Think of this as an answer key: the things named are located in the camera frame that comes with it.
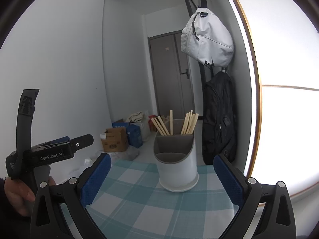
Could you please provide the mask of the left hand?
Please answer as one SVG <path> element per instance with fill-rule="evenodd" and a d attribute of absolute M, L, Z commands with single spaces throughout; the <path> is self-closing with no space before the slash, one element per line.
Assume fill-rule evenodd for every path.
<path fill-rule="evenodd" d="M 10 204 L 21 216 L 30 215 L 30 210 L 25 202 L 34 202 L 35 194 L 23 181 L 12 180 L 7 177 L 4 180 L 4 193 Z"/>

